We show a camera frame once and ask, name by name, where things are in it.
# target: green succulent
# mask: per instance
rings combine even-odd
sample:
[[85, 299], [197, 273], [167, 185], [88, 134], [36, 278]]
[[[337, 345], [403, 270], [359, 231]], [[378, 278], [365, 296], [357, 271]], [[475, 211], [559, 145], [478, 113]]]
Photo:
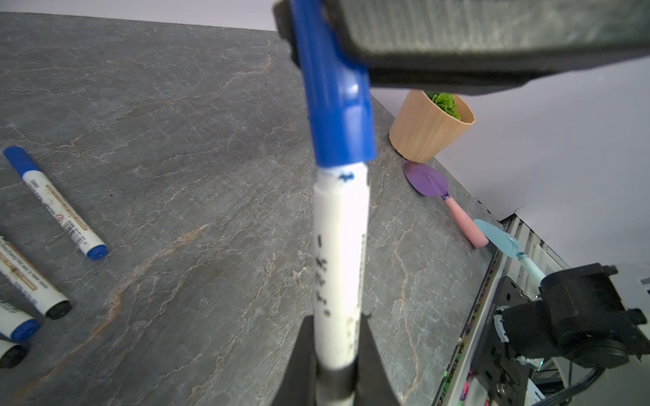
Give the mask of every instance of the green succulent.
[[460, 120], [460, 114], [456, 112], [456, 102], [454, 101], [453, 95], [449, 93], [432, 92], [430, 90], [425, 90], [424, 94], [426, 94], [426, 96], [438, 107], [442, 108], [445, 113]]

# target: black bracket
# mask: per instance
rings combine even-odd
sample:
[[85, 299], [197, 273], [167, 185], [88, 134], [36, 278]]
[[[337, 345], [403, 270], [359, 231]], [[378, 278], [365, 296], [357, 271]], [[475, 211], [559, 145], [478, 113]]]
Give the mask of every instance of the black bracket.
[[[271, 406], [314, 406], [317, 371], [314, 316], [307, 316], [293, 347], [282, 384]], [[400, 406], [374, 343], [368, 316], [361, 315], [355, 406]]]
[[509, 277], [499, 281], [486, 325], [472, 360], [474, 376], [500, 406], [523, 406], [531, 367], [513, 360], [508, 343], [501, 342], [494, 326], [494, 315], [502, 306], [530, 302], [528, 296]]

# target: blue marker cap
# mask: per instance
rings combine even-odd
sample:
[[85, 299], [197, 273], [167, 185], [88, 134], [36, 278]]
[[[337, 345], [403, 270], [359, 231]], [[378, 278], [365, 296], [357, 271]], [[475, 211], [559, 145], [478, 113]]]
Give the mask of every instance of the blue marker cap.
[[92, 260], [102, 259], [109, 254], [109, 249], [106, 246], [96, 246], [90, 249], [86, 256]]
[[11, 332], [11, 337], [9, 338], [11, 338], [11, 341], [26, 341], [29, 337], [33, 336], [39, 328], [40, 324], [38, 324], [38, 322], [32, 318], [16, 327]]
[[40, 171], [32, 158], [21, 147], [14, 146], [5, 148], [5, 157], [20, 177], [23, 177], [23, 174], [27, 171]]
[[341, 54], [321, 0], [291, 0], [316, 165], [375, 159], [368, 68]]

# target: purple toy trowel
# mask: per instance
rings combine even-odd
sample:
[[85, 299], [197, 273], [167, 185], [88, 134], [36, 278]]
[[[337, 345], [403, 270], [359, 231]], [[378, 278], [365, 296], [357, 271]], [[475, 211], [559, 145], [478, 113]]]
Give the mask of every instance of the purple toy trowel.
[[481, 230], [469, 218], [467, 213], [458, 205], [453, 197], [449, 196], [449, 183], [445, 176], [435, 169], [425, 165], [405, 160], [402, 162], [402, 170], [409, 183], [420, 194], [428, 197], [441, 196], [445, 205], [456, 219], [456, 223], [463, 230], [467, 239], [475, 248], [482, 248], [488, 244], [488, 239]]

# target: tan plant pot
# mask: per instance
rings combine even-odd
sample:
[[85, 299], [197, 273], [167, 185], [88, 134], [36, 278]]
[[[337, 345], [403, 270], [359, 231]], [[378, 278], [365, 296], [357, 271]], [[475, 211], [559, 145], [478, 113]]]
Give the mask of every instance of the tan plant pot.
[[453, 118], [429, 99], [422, 90], [411, 89], [391, 126], [388, 139], [405, 159], [424, 163], [451, 145], [474, 123], [474, 113], [467, 103], [454, 94]]

